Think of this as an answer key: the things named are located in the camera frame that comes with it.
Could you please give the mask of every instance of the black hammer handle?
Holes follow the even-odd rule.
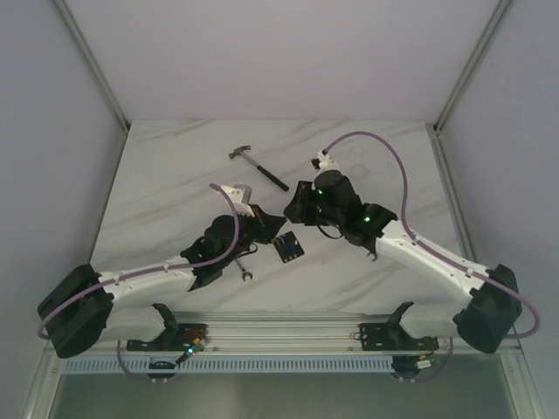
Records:
[[[285,190],[286,192],[289,190],[289,187],[283,183],[280,179],[278,179],[276,176],[272,175],[270,172],[268,172],[265,168],[263,168],[262,166],[258,165],[256,167],[260,173],[262,175],[264,175],[265,177],[267,177],[268,179],[270,179],[272,182],[274,182],[276,185],[278,185],[280,188],[282,188],[283,190]]]

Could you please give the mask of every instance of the gray floor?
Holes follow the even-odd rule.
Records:
[[[167,385],[66,375],[50,419],[516,418],[495,356],[455,356],[440,378],[385,374],[192,374]]]

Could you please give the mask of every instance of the table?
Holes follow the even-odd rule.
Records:
[[[331,141],[364,130],[400,154],[410,180],[408,219],[419,234],[459,252],[458,239],[426,126],[418,121],[370,120],[135,120],[100,227],[92,265],[120,271],[161,262],[189,247],[213,218],[227,213],[211,182],[252,187],[252,203],[281,215],[298,180],[313,180],[309,160]],[[282,192],[247,161],[227,156],[252,145],[250,156],[291,187]],[[368,137],[331,151],[362,200],[399,212],[402,179],[393,157]],[[162,302],[188,312],[391,313],[400,303],[447,301],[414,271],[364,249],[329,240],[316,228],[287,223],[305,256],[284,264],[271,245],[243,258],[253,281],[235,264],[213,284]]]

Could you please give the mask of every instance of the robotic arm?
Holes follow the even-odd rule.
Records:
[[[481,352],[494,353],[521,314],[521,303],[480,278],[488,276],[517,292],[514,273],[502,265],[489,270],[467,261],[419,236],[392,211],[362,203],[328,153],[320,152],[313,164],[319,170],[314,182],[300,181],[284,211],[292,223],[336,227],[348,242],[365,248],[374,258],[393,258],[453,296],[451,304],[439,306],[402,304],[389,320],[383,339],[403,347],[424,337],[460,336]]]
[[[85,264],[51,292],[38,307],[39,334],[46,337],[46,328],[60,358],[103,341],[142,340],[166,349],[177,330],[167,305],[221,277],[252,244],[272,242],[286,219],[249,204],[252,190],[245,185],[221,190],[239,216],[217,217],[180,255],[129,271],[98,273]]]

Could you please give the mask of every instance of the hammer head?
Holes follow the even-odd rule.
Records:
[[[237,147],[233,150],[232,153],[229,153],[229,158],[230,159],[234,159],[236,155],[240,155],[242,152],[244,152],[245,150],[250,150],[251,146],[241,146],[241,147]]]

